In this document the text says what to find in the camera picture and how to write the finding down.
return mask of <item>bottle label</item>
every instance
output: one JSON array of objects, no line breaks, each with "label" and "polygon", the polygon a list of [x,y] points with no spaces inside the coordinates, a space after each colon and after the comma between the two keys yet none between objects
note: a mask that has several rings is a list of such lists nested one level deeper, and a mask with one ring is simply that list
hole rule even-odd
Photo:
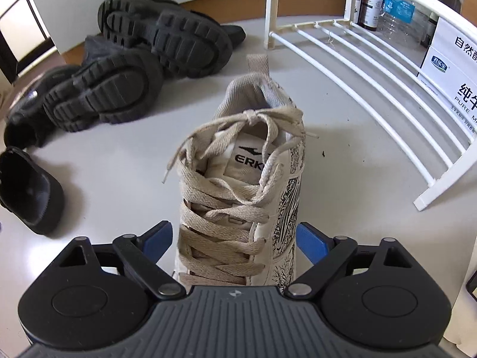
[{"label": "bottle label", "polygon": [[353,16],[353,23],[358,23],[359,12],[361,10],[361,0],[356,0],[356,4],[354,6],[354,16]]},{"label": "bottle label", "polygon": [[381,13],[382,0],[364,0],[364,20],[367,27],[376,28],[378,26],[379,14]]},{"label": "bottle label", "polygon": [[382,8],[391,16],[409,24],[413,18],[415,7],[405,0],[384,0]]}]

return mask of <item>white bottle label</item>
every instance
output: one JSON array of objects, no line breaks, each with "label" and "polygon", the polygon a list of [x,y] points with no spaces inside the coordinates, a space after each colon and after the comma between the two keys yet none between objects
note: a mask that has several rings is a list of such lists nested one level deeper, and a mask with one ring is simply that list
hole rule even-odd
[{"label": "white bottle label", "polygon": [[382,0],[364,0],[363,9],[365,9],[365,11],[363,24],[365,26],[371,28],[376,28],[378,26],[381,4]]},{"label": "white bottle label", "polygon": [[361,10],[361,0],[356,0],[356,4],[354,5],[353,23],[358,23],[360,10]]}]

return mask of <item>white shoe rack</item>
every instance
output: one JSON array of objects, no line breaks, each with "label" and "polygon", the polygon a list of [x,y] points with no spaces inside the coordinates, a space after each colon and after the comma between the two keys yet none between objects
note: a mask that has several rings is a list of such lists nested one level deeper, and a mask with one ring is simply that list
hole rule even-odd
[{"label": "white shoe rack", "polygon": [[[477,28],[475,28],[470,22],[464,19],[461,15],[457,14],[455,11],[442,4],[437,0],[413,0],[414,2],[423,5],[424,7],[435,12],[441,19],[448,21],[455,28],[462,31],[465,35],[469,37],[473,42],[477,43]],[[354,18],[354,6],[355,0],[346,0],[344,17],[339,19],[332,20],[321,20],[321,21],[311,21],[304,23],[294,23],[284,26],[277,26],[277,11],[278,11],[278,0],[267,0],[266,5],[266,16],[265,16],[265,48],[272,49],[275,46],[275,42],[280,42],[282,45],[288,47],[290,50],[304,58],[307,62],[311,63],[316,67],[321,73],[331,79],[339,87],[341,87],[347,94],[351,96],[359,105],[361,105],[370,116],[372,116],[378,124],[380,124],[383,129],[392,137],[392,139],[398,144],[402,151],[407,155],[411,162],[416,166],[417,170],[424,177],[428,188],[414,201],[414,205],[419,211],[425,209],[432,201],[439,197],[443,192],[445,192],[452,184],[457,182],[464,173],[471,168],[471,166],[477,161],[477,143],[474,143],[475,135],[473,135],[470,130],[461,123],[458,116],[446,106],[443,101],[437,97],[424,83],[422,83],[416,76],[417,73],[422,73],[419,66],[413,63],[409,58],[403,55],[401,52],[396,50],[394,47],[384,42],[380,37],[376,36],[373,32],[365,30],[360,26],[353,23]],[[368,74],[363,72],[355,64],[353,64],[349,59],[346,59],[338,52],[336,52],[332,47],[328,46],[326,42],[318,40],[313,37],[307,30],[310,29],[319,29],[328,35],[333,41],[339,42],[341,45],[347,47],[357,55],[359,55],[363,60],[369,62],[374,68],[378,69],[383,73],[388,79],[393,81],[398,87],[400,87],[407,95],[409,95],[415,102],[419,104],[422,111],[425,112],[433,122],[438,126],[440,131],[455,145],[456,149],[460,152],[460,156],[456,161],[450,160],[442,147],[437,143],[433,136],[423,127],[423,125],[409,112],[409,110],[404,107],[395,97],[393,97],[383,86],[381,86],[376,80],[371,78]],[[339,30],[343,35],[338,35],[333,30]],[[355,90],[346,84],[341,78],[337,77],[333,72],[328,70],[323,64],[318,62],[316,59],[311,57],[302,49],[298,48],[296,45],[292,44],[282,35],[294,32],[310,42],[317,45],[320,49],[331,54],[335,59],[343,63],[349,69],[354,71],[356,74],[360,75],[363,80],[368,82],[372,87],[374,87],[380,94],[383,96],[383,100],[389,101],[398,111],[400,111],[407,120],[414,126],[424,139],[430,144],[434,149],[440,159],[447,166],[447,170],[441,175],[439,179],[435,179],[429,172],[428,168],[419,159],[418,155],[409,147],[409,145],[404,141],[404,139],[395,131],[392,126],[368,103],[363,97],[361,97]],[[433,110],[433,106],[427,105],[416,93],[413,92],[408,85],[406,85],[402,80],[400,80],[396,75],[389,71],[379,60],[376,60],[374,57],[367,55],[362,49],[357,48],[348,40],[353,39],[355,42],[358,41],[360,44],[366,45],[369,50],[377,53],[385,59],[386,64],[392,64],[395,68],[399,69],[404,73],[413,83],[417,84],[422,88],[427,95],[432,98],[432,104],[436,107],[440,107],[445,111],[449,116],[451,122],[455,123],[458,128],[460,128],[467,138],[466,141],[461,142],[455,134],[451,131],[449,126],[436,114]],[[439,87],[438,82],[432,81],[428,76],[423,74],[423,76],[433,83],[436,89],[445,97],[448,101],[451,102],[451,99],[445,95],[442,89]]]}]

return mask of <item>white floor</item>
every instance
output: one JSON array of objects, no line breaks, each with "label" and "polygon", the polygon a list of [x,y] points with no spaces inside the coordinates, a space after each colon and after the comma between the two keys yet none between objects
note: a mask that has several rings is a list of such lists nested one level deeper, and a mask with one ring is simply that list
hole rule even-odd
[{"label": "white floor", "polygon": [[[166,83],[156,108],[145,119],[102,124],[75,134],[59,132],[44,148],[30,152],[63,185],[67,203],[51,238],[35,235],[13,214],[0,209],[0,349],[10,358],[29,345],[17,317],[18,300],[73,237],[86,235],[93,243],[106,243],[124,233],[141,234],[161,220],[177,228],[177,176],[172,171],[166,184],[161,183],[166,163],[182,139],[211,118],[228,83],[247,72],[245,55],[264,52],[263,20],[241,24],[247,39],[220,74]],[[407,136],[406,141],[434,176],[443,173],[444,165],[431,149],[374,89],[316,46],[299,42]],[[350,56],[339,44],[332,47]],[[409,54],[420,63],[424,52]],[[271,76],[304,111],[307,130],[319,136],[307,139],[299,220],[330,236],[345,234],[362,244],[397,238],[454,302],[476,238],[477,168],[427,210],[418,212],[413,201],[426,184],[384,130],[338,86],[290,50],[278,47],[268,55]],[[377,78],[366,61],[354,60],[399,100],[410,102],[392,83]],[[437,128],[417,107],[413,113],[436,134]],[[443,147],[451,159],[457,158],[449,144]],[[174,253],[174,248],[169,249],[159,262],[167,272],[173,269]]]}]

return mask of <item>beige sneaker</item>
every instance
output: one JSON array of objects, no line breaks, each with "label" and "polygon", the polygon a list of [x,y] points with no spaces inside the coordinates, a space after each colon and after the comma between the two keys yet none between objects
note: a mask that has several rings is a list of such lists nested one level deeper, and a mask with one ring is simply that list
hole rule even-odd
[{"label": "beige sneaker", "polygon": [[177,149],[183,196],[175,276],[182,284],[277,285],[294,279],[305,156],[302,112],[271,80],[266,55],[227,88],[214,119]]}]

